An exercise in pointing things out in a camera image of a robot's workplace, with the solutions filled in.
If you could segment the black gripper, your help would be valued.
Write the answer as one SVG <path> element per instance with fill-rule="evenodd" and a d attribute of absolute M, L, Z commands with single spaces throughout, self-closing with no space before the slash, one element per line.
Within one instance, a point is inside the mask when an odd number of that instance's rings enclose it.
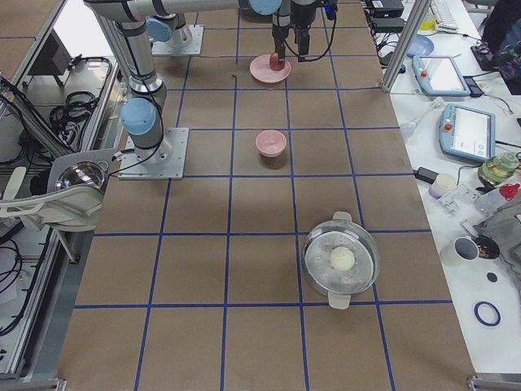
<path fill-rule="evenodd" d="M 316 17 L 317 2 L 314 0 L 291 0 L 290 20 L 294 29 L 309 29 Z"/>
<path fill-rule="evenodd" d="M 272 37 L 276 43 L 277 64 L 285 64 L 286 44 L 290 29 L 290 12 L 277 10 L 272 15 Z M 309 28 L 296 27 L 296 44 L 298 46 L 298 61 L 304 62 L 309 54 Z"/>

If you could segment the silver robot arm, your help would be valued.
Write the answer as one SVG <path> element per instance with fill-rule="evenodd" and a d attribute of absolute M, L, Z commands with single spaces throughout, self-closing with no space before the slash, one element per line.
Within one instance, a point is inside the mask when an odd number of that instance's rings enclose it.
<path fill-rule="evenodd" d="M 280 70 L 286 64 L 285 40 L 288 36 L 291 17 L 288 11 L 274 14 L 275 50 L 269 57 L 269 66 Z M 184 14 L 152 16 L 146 21 L 151 53 L 155 57 L 181 57 L 199 55 L 202 50 L 204 27 L 188 24 Z"/>
<path fill-rule="evenodd" d="M 258 15 L 272 17 L 274 53 L 269 69 L 280 71 L 286 64 L 289 30 L 295 34 L 300 62 L 309 62 L 309 29 L 322 1 L 86 1 L 96 17 L 115 29 L 119 37 L 111 44 L 121 51 L 120 57 L 129 70 L 131 90 L 150 101 L 166 91 L 163 79 L 155 69 L 147 38 L 147 19 L 167 19 L 190 12 L 250 9 Z"/>

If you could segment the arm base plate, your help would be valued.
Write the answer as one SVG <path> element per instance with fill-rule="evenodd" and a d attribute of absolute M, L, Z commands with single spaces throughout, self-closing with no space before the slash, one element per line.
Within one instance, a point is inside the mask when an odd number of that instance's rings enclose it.
<path fill-rule="evenodd" d="M 121 180 L 183 179 L 189 133 L 188 128 L 167 128 L 159 149 L 148 160 L 154 148 L 124 154 L 116 176 Z"/>
<path fill-rule="evenodd" d="M 156 30 L 151 34 L 151 52 L 155 57 L 182 57 L 200 55 L 204 27 L 201 24 L 187 24 L 180 29 L 170 27 Z"/>

